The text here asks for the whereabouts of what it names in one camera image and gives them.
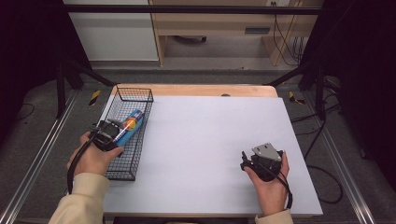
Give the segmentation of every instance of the sleeve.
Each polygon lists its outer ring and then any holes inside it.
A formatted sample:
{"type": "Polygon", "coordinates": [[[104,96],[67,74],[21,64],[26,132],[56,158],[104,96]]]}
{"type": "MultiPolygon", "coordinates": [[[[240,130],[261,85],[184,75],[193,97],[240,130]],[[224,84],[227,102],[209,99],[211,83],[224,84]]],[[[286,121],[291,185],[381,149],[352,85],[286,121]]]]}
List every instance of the sleeve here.
{"type": "Polygon", "coordinates": [[[61,199],[49,223],[102,223],[108,179],[83,173],[76,175],[74,180],[72,194],[61,199]]]}
{"type": "Polygon", "coordinates": [[[273,214],[268,217],[256,216],[256,224],[292,224],[290,210],[286,209],[283,212],[273,214]]]}

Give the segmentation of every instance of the black wire basket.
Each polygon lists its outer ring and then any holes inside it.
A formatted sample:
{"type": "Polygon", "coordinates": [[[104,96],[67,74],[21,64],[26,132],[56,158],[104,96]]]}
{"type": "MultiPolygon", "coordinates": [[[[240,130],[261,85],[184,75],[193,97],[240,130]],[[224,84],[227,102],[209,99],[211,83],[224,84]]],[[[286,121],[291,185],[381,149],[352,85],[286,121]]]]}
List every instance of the black wire basket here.
{"type": "Polygon", "coordinates": [[[111,180],[136,180],[137,167],[142,153],[143,138],[152,103],[151,89],[119,88],[108,109],[106,120],[125,120],[135,109],[141,110],[145,116],[143,123],[134,135],[124,145],[120,157],[114,159],[108,166],[106,177],[111,180]]]}

